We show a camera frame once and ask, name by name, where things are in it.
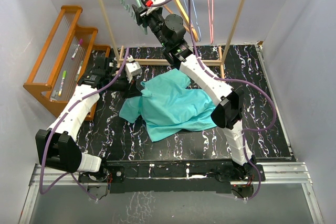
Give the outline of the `teal t shirt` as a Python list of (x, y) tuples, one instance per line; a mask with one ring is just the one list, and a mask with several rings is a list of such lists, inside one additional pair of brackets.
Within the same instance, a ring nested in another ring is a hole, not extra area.
[(140, 83), (141, 95), (125, 100), (119, 117), (134, 123), (141, 116), (152, 142), (180, 130), (198, 132), (216, 127), (211, 119), (215, 109), (202, 89), (189, 89), (190, 78), (177, 69)]

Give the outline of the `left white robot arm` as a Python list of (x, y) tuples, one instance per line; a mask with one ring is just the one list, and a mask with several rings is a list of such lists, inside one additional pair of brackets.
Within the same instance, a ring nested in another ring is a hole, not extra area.
[(104, 181), (108, 168), (101, 164), (100, 157), (79, 149), (75, 142), (78, 131), (102, 91), (119, 91), (126, 98), (140, 95), (135, 79), (141, 73), (141, 66), (131, 56), (120, 68), (113, 65), (111, 58), (97, 59), (95, 66), (78, 80), (73, 96), (58, 119), (48, 129), (36, 133), (39, 163), (69, 173), (90, 172), (96, 181)]

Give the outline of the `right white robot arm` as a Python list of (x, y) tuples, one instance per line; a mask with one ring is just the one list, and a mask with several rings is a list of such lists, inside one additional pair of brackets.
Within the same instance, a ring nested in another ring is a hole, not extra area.
[(179, 71), (191, 78), (211, 98), (215, 105), (211, 119), (221, 128), (230, 147), (233, 163), (233, 178), (247, 180), (253, 174), (250, 165), (254, 156), (243, 143), (242, 110), (244, 92), (242, 88), (233, 89), (196, 57), (185, 41), (186, 29), (183, 18), (176, 14), (162, 16), (162, 8), (152, 8), (151, 0), (143, 0), (144, 6), (132, 5), (138, 26), (150, 28), (163, 47), (166, 60)]

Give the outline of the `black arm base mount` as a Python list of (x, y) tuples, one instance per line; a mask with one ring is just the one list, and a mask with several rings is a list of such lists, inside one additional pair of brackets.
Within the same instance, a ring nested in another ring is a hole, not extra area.
[(229, 194), (238, 185), (248, 187), (265, 181), (262, 164), (254, 164), (244, 179), (233, 178), (229, 159), (189, 159), (165, 161), (107, 161), (98, 173), (79, 176), (83, 183), (102, 183), (111, 194), (139, 191), (215, 191)]

